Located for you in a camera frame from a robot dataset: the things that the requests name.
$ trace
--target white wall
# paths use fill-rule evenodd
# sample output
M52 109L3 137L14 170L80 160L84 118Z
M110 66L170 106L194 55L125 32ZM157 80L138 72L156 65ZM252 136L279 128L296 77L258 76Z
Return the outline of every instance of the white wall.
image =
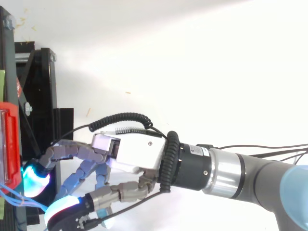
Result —
M58 106L75 108L76 127L129 111L146 114L157 128L175 130L191 144L306 143L305 0L0 5L18 24L26 19L15 30L16 41L35 41L57 53ZM90 142L91 136L83 130L75 139ZM64 162L63 178L79 163ZM131 177L115 173L112 182ZM91 176L78 195L94 182ZM115 204L114 210L125 206ZM185 231L191 224L196 230L278 230L274 215L256 205L176 188L117 217L112 230Z

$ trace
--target robotic finger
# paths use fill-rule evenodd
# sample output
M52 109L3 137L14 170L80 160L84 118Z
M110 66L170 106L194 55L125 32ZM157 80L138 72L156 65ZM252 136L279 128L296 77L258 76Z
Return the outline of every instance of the robotic finger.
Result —
M94 190L84 197L64 197L53 203L46 211L45 223L49 231L90 230L93 227L82 220L91 212L109 208L113 202L134 202L145 198L148 194L147 184L135 181L119 185L104 186Z

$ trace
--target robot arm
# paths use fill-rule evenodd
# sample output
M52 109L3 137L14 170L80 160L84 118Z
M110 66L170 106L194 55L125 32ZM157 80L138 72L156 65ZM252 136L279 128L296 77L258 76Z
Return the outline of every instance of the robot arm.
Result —
M66 197L63 201L60 199L49 207L45 215L50 231L89 230L97 224L82 222L83 217L107 208L115 201L143 199L156 182L164 186L164 192L168 191L169 184L251 202L273 212L280 231L308 230L286 212L281 197L281 182L294 165L230 153L211 145L194 146L170 139L166 142L159 133L145 134L142 130L134 133L134 129L96 134L92 149L96 154L106 155L105 161L111 168L131 173L144 171L139 182L105 186L78 198L73 204L69 203L62 210L54 210L59 203L65 202Z

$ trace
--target robotic hand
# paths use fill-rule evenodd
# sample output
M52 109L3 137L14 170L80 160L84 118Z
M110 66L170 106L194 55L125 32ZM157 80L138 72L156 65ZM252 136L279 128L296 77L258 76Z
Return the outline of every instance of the robotic hand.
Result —
M50 147L32 167L42 179L48 177L57 160L76 156L84 162L65 180L57 201L48 208L48 230L90 230L122 212L110 215L112 202L141 200L130 209L169 193L171 185L260 205L275 214L280 231L308 230L308 209L304 206L308 168L230 153L212 145L180 143L175 132L165 137L156 131L117 129L95 134L91 145L64 140ZM107 166L144 174L139 182L109 186ZM98 182L95 190L80 198L70 196L93 171ZM147 197L156 182L160 192ZM102 210L110 213L100 214ZM99 218L89 219L88 214L94 211Z

